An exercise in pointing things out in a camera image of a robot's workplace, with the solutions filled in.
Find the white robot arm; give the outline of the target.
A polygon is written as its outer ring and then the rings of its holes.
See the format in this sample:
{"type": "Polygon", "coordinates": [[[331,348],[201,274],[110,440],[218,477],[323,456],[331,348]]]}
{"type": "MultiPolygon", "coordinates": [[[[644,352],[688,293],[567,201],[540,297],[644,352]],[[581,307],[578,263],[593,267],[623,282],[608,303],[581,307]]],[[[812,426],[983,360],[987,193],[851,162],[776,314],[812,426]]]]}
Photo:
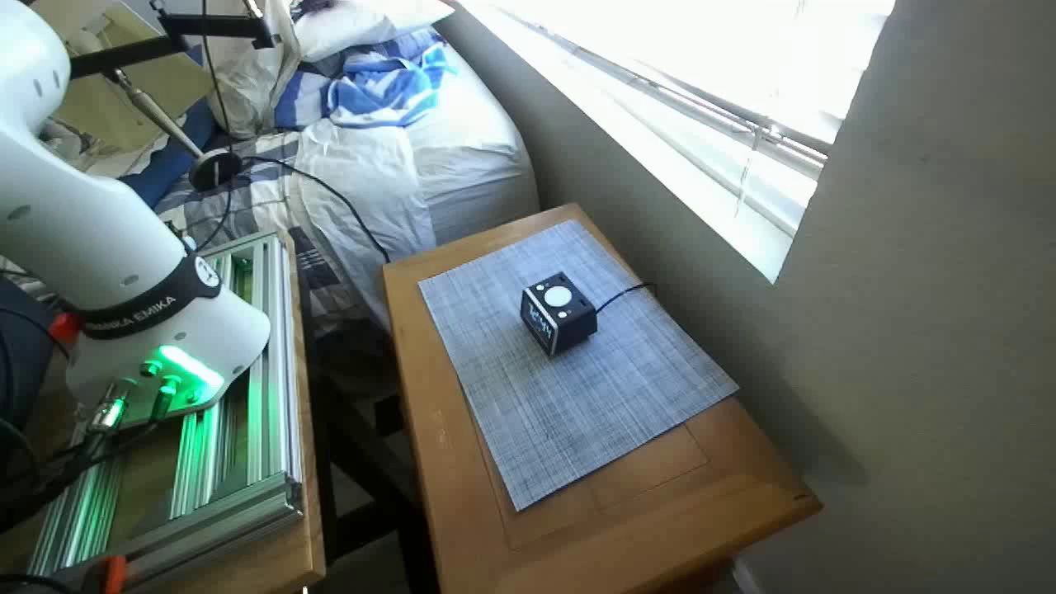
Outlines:
{"type": "Polygon", "coordinates": [[[40,143],[66,87],[55,30],[0,0],[0,255],[80,319],[66,380],[83,402],[155,375],[174,411],[201,408],[264,352],[272,319],[128,186],[80,170],[40,143]]]}

